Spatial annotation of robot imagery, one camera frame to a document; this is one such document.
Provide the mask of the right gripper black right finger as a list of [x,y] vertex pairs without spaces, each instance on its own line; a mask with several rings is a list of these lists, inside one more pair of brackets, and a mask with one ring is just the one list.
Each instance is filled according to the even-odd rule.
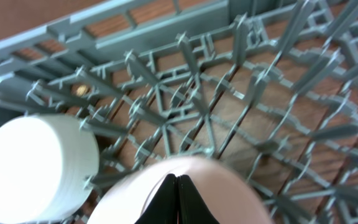
[[219,224],[189,175],[177,178],[177,198],[180,224]]

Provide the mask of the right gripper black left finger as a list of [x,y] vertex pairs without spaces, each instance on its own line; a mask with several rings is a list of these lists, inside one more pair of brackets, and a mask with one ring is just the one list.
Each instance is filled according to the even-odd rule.
[[135,224],[177,224],[177,222],[178,181],[174,174],[168,174]]

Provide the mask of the pink food bowl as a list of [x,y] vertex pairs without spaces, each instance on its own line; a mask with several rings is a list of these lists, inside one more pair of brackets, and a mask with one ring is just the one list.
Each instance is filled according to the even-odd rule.
[[167,159],[127,176],[111,187],[89,223],[135,223],[168,174],[188,175],[219,223],[272,223],[261,199],[231,168],[202,157]]

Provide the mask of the cream shallow bowl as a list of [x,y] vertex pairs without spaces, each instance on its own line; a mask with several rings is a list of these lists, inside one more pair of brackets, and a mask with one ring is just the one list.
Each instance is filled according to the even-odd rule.
[[0,127],[0,223],[59,221],[91,193],[94,134],[68,115],[22,116]]

